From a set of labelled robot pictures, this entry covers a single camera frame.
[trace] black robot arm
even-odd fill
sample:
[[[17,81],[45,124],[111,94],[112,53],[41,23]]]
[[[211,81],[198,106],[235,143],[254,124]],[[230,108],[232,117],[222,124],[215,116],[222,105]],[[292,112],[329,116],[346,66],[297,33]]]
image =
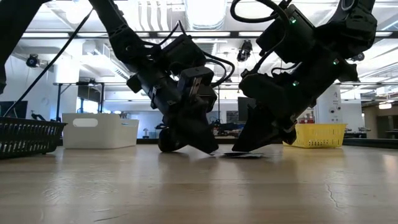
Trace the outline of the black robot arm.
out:
[[[141,40],[112,0],[89,1],[105,26],[115,56],[135,73],[128,87],[135,93],[144,90],[151,107],[164,116],[168,128],[160,135],[160,149],[168,152],[191,145],[206,153],[217,150],[206,118],[217,99],[211,85],[214,73],[204,66],[206,57],[199,47],[181,35],[161,49]]]
[[[258,1],[272,5],[268,0]],[[308,107],[314,107],[335,80],[358,81],[356,65],[345,59],[372,46],[377,26],[371,14],[373,5],[374,0],[341,0],[334,16],[320,27],[315,27],[293,4],[279,13],[256,40],[262,49],[262,61],[275,52],[285,63],[297,66],[291,73],[269,77],[258,73],[257,64],[242,74],[239,87],[246,96],[256,99],[257,106],[249,110],[234,151],[251,151],[278,138],[292,144],[296,119]]]

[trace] wooden table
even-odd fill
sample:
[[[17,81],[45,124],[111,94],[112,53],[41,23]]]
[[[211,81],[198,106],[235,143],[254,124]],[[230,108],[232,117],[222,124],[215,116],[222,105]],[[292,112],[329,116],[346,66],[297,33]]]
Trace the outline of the wooden table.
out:
[[[398,151],[259,151],[140,145],[0,161],[0,223],[398,223]]]

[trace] yellow basket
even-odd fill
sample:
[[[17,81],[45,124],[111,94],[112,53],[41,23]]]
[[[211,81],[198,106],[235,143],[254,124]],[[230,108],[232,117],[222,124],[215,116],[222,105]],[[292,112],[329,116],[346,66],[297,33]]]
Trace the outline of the yellow basket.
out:
[[[292,144],[302,148],[341,147],[347,124],[296,124],[297,139]]]

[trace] window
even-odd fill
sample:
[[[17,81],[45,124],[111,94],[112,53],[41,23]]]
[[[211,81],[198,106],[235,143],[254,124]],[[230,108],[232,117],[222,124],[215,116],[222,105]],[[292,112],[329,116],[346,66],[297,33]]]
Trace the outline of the window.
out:
[[[76,112],[81,113],[81,98],[76,100]],[[98,103],[91,100],[83,100],[83,113],[98,113]]]
[[[398,21],[393,22],[391,25],[388,25],[383,30],[384,31],[397,31],[398,30]]]

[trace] wire basket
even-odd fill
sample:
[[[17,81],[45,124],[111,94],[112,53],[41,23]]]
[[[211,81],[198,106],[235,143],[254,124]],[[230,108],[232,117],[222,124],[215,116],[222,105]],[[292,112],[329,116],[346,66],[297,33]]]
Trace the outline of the wire basket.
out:
[[[296,124],[297,139],[292,146],[333,148],[343,145],[347,124]]]
[[[65,125],[0,117],[0,159],[53,152]]]

